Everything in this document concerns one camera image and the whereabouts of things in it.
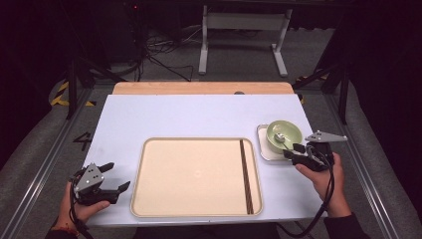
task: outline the white tabletop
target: white tabletop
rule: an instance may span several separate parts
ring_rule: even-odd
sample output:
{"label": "white tabletop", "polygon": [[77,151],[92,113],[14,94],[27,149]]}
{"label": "white tabletop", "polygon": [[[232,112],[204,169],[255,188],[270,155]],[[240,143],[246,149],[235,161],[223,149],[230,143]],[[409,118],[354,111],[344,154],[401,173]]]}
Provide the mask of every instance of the white tabletop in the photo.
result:
{"label": "white tabletop", "polygon": [[[149,226],[283,221],[313,218],[321,201],[312,183],[288,161],[261,157],[257,127],[274,120],[294,123],[303,137],[313,133],[296,95],[190,95],[107,97],[85,166],[114,162],[102,189],[131,181],[117,204],[89,225]],[[152,137],[245,137],[254,147],[263,210],[254,216],[144,217],[130,212],[143,144]]]}

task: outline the tray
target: tray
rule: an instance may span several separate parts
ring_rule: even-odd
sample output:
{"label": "tray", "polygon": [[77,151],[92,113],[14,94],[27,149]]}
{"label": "tray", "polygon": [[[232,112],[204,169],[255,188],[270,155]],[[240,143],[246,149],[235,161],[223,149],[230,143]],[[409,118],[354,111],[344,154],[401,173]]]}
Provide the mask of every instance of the tray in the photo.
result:
{"label": "tray", "polygon": [[256,215],[262,206],[254,150],[247,139],[155,137],[145,142],[133,215]]}

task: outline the metal stand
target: metal stand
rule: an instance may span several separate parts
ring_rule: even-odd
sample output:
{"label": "metal stand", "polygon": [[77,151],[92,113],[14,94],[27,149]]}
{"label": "metal stand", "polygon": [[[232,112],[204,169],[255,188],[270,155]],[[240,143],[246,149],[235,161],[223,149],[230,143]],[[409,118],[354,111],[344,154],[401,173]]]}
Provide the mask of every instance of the metal stand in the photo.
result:
{"label": "metal stand", "polygon": [[238,14],[238,13],[208,13],[207,6],[204,6],[202,17],[202,47],[199,58],[199,75],[207,72],[208,59],[208,29],[248,29],[280,31],[279,41],[272,44],[272,51],[276,59],[277,67],[281,77],[286,77],[285,62],[281,54],[283,41],[289,27],[292,16],[292,9],[286,14]]}

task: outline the tray rim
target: tray rim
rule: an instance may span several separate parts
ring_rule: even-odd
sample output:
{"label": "tray rim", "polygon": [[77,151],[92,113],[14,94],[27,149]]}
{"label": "tray rim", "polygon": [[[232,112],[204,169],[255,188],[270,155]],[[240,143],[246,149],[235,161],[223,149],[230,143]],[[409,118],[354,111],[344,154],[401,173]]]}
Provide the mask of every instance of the tray rim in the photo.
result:
{"label": "tray rim", "polygon": [[[252,148],[252,155],[253,155],[253,161],[254,161],[254,171],[255,171],[255,178],[257,181],[257,193],[258,193],[258,198],[259,198],[259,202],[260,202],[260,208],[253,214],[207,214],[207,215],[198,215],[198,214],[185,214],[185,215],[139,215],[136,212],[134,212],[133,210],[133,201],[134,201],[134,197],[135,197],[135,191],[137,188],[137,184],[138,184],[138,178],[140,176],[140,170],[141,170],[141,166],[142,166],[142,159],[144,156],[144,152],[145,152],[145,147],[146,145],[153,140],[245,140],[247,141]],[[138,168],[136,171],[136,179],[135,179],[135,183],[133,184],[133,193],[131,195],[131,199],[130,199],[130,212],[133,216],[138,217],[138,218],[172,218],[172,217],[253,217],[253,216],[257,216],[259,215],[263,210],[264,210],[264,200],[263,200],[263,195],[262,195],[262,189],[261,189],[261,180],[260,180],[260,175],[258,173],[258,163],[257,163],[257,155],[255,152],[255,147],[254,144],[246,137],[236,137],[236,136],[230,136],[230,137],[216,137],[216,136],[182,136],[182,137],[166,137],[166,136],[154,136],[154,137],[150,137],[148,138],[142,145],[142,153],[141,156],[138,160]]]}

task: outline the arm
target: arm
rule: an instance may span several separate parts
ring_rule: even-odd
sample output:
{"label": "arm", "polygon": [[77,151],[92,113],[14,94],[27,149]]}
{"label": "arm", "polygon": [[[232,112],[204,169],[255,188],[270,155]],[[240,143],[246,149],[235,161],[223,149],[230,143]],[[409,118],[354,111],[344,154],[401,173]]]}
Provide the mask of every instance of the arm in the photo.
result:
{"label": "arm", "polygon": [[[46,239],[53,238],[64,238],[64,239],[74,239],[78,237],[78,230],[74,222],[69,216],[69,210],[71,209],[71,183],[68,182],[66,185],[65,194],[62,198],[60,205],[59,217],[56,221],[56,224],[52,229],[47,233]],[[101,201],[91,206],[84,206],[78,203],[75,204],[75,211],[80,220],[84,223],[87,223],[88,219],[96,214],[97,212],[109,207],[108,201]]]}
{"label": "arm", "polygon": [[[334,166],[332,167],[332,170],[334,174],[335,187],[327,209],[328,218],[324,220],[329,238],[369,238],[361,229],[359,222],[357,221],[355,215],[351,212],[347,200],[345,199],[343,192],[344,173],[341,166],[340,156],[337,153],[333,153],[333,156]],[[313,182],[314,188],[319,194],[319,197],[324,200],[326,187],[329,182],[328,170],[315,172],[301,164],[297,164],[296,169]]]}

